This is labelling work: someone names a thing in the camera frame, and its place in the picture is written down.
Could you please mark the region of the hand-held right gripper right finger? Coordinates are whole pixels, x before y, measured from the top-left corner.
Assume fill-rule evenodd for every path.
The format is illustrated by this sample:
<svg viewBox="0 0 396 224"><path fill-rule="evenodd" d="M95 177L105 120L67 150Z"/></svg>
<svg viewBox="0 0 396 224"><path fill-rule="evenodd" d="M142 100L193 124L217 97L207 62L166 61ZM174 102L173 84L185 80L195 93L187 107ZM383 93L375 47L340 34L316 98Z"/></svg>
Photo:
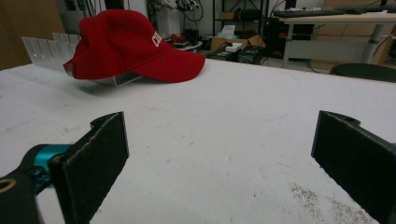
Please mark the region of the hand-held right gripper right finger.
<svg viewBox="0 0 396 224"><path fill-rule="evenodd" d="M321 111L311 156L380 224L396 224L396 146L351 117Z"/></svg>

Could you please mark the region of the light wooden desk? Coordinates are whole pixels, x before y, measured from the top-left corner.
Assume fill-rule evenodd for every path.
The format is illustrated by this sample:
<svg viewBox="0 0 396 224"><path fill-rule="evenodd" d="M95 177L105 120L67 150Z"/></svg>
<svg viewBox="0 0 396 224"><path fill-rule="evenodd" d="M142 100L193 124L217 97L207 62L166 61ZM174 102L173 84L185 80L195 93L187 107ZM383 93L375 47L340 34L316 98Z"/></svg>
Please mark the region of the light wooden desk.
<svg viewBox="0 0 396 224"><path fill-rule="evenodd" d="M396 24L396 13L367 12L360 15L333 15L301 18L280 18L289 26L282 67L289 59L370 63L387 26ZM294 27L314 24L312 40L293 40Z"/></svg>

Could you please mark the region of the dark equipment box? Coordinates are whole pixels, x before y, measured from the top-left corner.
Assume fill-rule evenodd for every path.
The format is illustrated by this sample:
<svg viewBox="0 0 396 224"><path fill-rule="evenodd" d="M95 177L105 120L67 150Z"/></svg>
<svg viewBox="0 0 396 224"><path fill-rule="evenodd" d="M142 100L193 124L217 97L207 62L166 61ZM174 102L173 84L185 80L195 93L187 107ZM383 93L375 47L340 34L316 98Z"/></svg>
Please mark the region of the dark equipment box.
<svg viewBox="0 0 396 224"><path fill-rule="evenodd" d="M259 47L250 47L250 48L242 49L238 53L238 62L249 63L249 64L260 64L263 53L264 53L264 48L259 48Z"/></svg>

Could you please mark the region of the brown wooden panel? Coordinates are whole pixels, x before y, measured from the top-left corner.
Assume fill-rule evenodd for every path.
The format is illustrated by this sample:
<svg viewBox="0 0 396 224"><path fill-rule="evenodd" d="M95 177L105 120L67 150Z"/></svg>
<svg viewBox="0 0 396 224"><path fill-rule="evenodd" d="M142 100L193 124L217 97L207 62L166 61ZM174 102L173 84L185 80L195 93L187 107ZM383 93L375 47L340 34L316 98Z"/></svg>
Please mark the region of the brown wooden panel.
<svg viewBox="0 0 396 224"><path fill-rule="evenodd" d="M63 33L56 0L0 0L0 71L31 62L22 37Z"/></svg>

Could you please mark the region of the black keyboard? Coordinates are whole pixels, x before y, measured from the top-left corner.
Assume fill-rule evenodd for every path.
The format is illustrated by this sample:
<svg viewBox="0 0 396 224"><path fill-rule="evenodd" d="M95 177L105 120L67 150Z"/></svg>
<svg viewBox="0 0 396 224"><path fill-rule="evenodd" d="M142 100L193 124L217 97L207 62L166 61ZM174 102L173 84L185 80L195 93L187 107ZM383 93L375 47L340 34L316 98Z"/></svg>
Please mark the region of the black keyboard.
<svg viewBox="0 0 396 224"><path fill-rule="evenodd" d="M332 16L346 14L343 10L297 10L297 11L280 11L274 12L274 16L279 18L301 18L301 17L317 17Z"/></svg>

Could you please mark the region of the white slotted rack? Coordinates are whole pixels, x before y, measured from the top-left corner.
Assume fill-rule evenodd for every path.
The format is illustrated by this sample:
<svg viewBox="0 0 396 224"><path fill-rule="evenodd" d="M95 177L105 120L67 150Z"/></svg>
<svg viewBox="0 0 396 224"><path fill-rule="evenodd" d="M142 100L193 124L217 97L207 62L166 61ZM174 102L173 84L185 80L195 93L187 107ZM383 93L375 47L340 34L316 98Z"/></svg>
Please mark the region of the white slotted rack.
<svg viewBox="0 0 396 224"><path fill-rule="evenodd" d="M35 37L21 38L34 65L65 72L64 64L76 51L80 35L53 33L52 39Z"/></svg>

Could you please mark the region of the red baseball cap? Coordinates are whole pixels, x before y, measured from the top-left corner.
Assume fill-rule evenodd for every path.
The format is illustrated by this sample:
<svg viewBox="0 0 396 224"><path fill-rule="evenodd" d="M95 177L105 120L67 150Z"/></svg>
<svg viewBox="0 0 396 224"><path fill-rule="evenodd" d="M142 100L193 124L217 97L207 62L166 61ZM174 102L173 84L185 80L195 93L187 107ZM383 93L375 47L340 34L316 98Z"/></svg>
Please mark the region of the red baseball cap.
<svg viewBox="0 0 396 224"><path fill-rule="evenodd" d="M174 49L138 11L109 9L80 21L80 40L64 63L75 79L96 80L134 73L164 82L197 77L205 56Z"/></svg>

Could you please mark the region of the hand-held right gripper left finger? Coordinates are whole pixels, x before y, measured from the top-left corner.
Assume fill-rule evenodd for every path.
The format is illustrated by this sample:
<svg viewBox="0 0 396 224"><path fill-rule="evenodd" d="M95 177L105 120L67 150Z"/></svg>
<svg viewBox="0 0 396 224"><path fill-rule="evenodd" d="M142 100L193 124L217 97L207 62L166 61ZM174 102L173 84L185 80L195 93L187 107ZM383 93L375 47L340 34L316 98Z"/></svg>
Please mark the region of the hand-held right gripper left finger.
<svg viewBox="0 0 396 224"><path fill-rule="evenodd" d="M41 144L0 177L0 224L44 224L36 196L54 187L65 224L89 224L129 157L124 114L91 122L74 144Z"/></svg>

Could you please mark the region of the black round stool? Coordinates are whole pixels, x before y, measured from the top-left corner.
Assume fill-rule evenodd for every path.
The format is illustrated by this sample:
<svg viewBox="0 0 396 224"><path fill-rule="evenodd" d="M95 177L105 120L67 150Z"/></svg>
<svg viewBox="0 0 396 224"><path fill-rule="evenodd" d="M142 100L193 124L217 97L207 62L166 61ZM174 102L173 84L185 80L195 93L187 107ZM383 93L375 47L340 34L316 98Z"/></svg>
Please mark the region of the black round stool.
<svg viewBox="0 0 396 224"><path fill-rule="evenodd" d="M344 63L331 69L333 75L396 83L396 69L369 63Z"/></svg>

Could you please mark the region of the black metal shelf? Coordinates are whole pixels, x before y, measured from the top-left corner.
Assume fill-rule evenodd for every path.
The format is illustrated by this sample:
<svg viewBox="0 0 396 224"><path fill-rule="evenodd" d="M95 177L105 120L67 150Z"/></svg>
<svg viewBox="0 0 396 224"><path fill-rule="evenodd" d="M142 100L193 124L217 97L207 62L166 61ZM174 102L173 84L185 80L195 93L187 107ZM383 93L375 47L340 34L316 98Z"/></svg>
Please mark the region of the black metal shelf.
<svg viewBox="0 0 396 224"><path fill-rule="evenodd" d="M268 19L270 0L211 0L212 35L224 25L234 25L236 31L255 30L262 34Z"/></svg>

